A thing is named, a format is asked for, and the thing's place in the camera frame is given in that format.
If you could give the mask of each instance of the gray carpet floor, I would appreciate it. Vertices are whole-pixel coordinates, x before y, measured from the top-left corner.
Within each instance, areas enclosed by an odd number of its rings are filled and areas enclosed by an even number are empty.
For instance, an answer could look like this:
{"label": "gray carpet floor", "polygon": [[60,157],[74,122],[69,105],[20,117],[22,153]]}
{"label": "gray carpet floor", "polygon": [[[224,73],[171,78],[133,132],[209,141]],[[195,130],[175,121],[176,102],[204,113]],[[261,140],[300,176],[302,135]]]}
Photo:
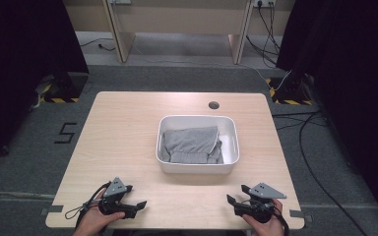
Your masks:
{"label": "gray carpet floor", "polygon": [[[71,235],[72,229],[45,225],[70,156],[81,134],[95,96],[103,90],[259,92],[269,100],[273,115],[313,112],[312,105],[281,105],[271,101],[267,84],[250,69],[190,67],[90,66],[90,75],[77,103],[41,103],[23,121],[0,156],[0,235]],[[282,77],[276,70],[261,70],[265,78]],[[378,206],[361,176],[347,164],[341,143],[323,114],[317,114],[302,131],[309,115],[275,116],[275,125],[292,181],[305,214],[306,226],[290,235],[361,235],[351,220],[318,186],[338,201],[367,235],[378,235]],[[75,133],[70,144],[56,144]],[[301,154],[303,147],[306,159]],[[212,235],[212,232],[197,232]]]}

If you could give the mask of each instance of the human hand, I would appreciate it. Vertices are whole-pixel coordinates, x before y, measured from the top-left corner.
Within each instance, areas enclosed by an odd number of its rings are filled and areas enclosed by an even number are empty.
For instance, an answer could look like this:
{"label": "human hand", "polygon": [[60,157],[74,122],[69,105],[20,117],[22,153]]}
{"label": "human hand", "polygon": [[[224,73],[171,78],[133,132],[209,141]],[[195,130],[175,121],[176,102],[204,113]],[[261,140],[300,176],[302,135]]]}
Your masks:
{"label": "human hand", "polygon": [[[283,205],[279,200],[273,199],[275,208],[279,211],[275,211],[275,214],[281,215]],[[250,224],[255,232],[252,236],[284,236],[284,228],[282,227],[281,221],[278,220],[274,215],[266,223],[260,223],[252,216],[248,214],[243,214],[242,218]]]}
{"label": "human hand", "polygon": [[[104,192],[105,189],[100,191],[96,198],[102,198]],[[116,212],[113,214],[104,215],[102,212],[100,212],[97,204],[98,203],[91,204],[88,212],[86,212],[83,216],[73,236],[94,236],[110,222],[125,217],[125,212]]]}

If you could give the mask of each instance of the gray towel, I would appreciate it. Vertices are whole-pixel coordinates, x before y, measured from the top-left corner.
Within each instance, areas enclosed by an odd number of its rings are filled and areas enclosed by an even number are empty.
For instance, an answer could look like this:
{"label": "gray towel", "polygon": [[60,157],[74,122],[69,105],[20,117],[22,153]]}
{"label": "gray towel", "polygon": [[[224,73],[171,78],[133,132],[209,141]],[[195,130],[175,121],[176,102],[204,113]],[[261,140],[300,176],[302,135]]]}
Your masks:
{"label": "gray towel", "polygon": [[219,135],[218,127],[165,131],[163,153],[169,154],[169,161],[172,163],[216,164],[219,161],[223,162]]}

